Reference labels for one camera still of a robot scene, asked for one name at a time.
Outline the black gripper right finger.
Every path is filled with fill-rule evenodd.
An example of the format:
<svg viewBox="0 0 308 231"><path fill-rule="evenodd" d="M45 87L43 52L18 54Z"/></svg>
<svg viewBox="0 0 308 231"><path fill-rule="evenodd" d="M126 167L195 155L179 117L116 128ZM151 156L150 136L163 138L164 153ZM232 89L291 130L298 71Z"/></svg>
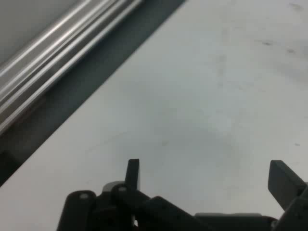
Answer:
<svg viewBox="0 0 308 231"><path fill-rule="evenodd" d="M286 163L272 160L268 190L283 209L274 223L274 231L306 231L308 229L308 184Z"/></svg>

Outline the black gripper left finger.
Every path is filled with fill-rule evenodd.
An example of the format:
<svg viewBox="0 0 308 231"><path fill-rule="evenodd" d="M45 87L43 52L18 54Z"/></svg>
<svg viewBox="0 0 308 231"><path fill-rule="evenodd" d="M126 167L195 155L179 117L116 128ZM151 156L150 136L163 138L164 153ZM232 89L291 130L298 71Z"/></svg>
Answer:
<svg viewBox="0 0 308 231"><path fill-rule="evenodd" d="M76 191L66 198L59 231L203 231L192 215L162 197L138 190L140 161L130 159L124 182L97 196Z"/></svg>

